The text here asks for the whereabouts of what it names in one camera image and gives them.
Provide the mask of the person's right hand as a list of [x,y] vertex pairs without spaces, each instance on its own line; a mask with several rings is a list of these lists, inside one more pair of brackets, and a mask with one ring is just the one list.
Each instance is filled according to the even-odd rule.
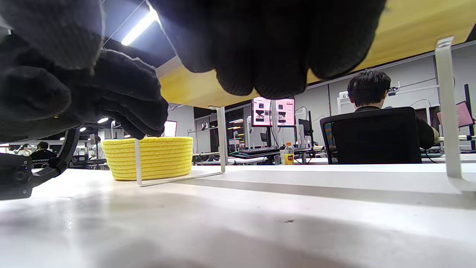
[[[308,70],[333,79],[358,66],[385,0],[148,0],[181,63],[216,71],[229,94],[299,95]],[[1,21],[63,68],[91,68],[104,37],[100,0],[2,0]]]

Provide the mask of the person's left hand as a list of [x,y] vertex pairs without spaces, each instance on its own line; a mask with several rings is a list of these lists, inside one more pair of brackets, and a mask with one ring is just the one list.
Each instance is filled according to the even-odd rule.
[[1,41],[1,141],[41,139],[108,117],[133,138],[159,137],[168,102],[155,70],[104,49],[94,69],[67,70],[19,36]]

